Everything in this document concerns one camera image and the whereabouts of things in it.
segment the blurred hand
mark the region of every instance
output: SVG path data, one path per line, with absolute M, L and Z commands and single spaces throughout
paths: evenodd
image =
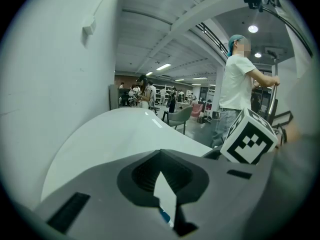
M 279 76 L 274 76 L 273 79 L 274 79 L 274 84 L 275 84 L 276 86 L 280 85 Z

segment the round ceiling light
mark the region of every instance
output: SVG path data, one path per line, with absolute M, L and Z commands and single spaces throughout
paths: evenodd
M 251 25 L 248 30 L 251 32 L 251 33 L 256 33 L 258 32 L 258 27 L 255 26 L 255 25 Z

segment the white ceiling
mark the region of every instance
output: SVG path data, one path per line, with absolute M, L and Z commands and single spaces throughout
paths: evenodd
M 153 77 L 214 84 L 226 57 L 195 25 L 205 22 L 225 44 L 230 30 L 219 15 L 244 7 L 243 0 L 123 0 L 116 73 L 153 72 Z M 171 66 L 156 70 L 167 63 Z

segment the brown wall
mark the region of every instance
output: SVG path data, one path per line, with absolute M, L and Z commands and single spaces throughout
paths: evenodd
M 124 82 L 124 88 L 130 88 L 132 85 L 136 84 L 136 80 L 138 79 L 138 76 L 127 76 L 127 75 L 114 75 L 114 84 L 117 86 L 120 86 L 121 82 Z M 187 90 L 192 90 L 193 88 L 191 86 L 178 84 L 174 82 L 159 80 L 159 79 L 153 79 L 150 78 L 152 82 L 155 85 L 162 85 L 162 86 L 172 86 L 176 87 L 177 90 L 182 90 L 184 94 L 187 93 Z

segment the blue cap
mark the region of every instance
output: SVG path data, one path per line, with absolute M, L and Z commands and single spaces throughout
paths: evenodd
M 228 57 L 232 55 L 232 48 L 234 47 L 235 40 L 240 40 L 242 38 L 245 38 L 243 35 L 240 34 L 234 34 L 230 37 L 230 40 L 228 42 L 229 52 L 226 54 Z

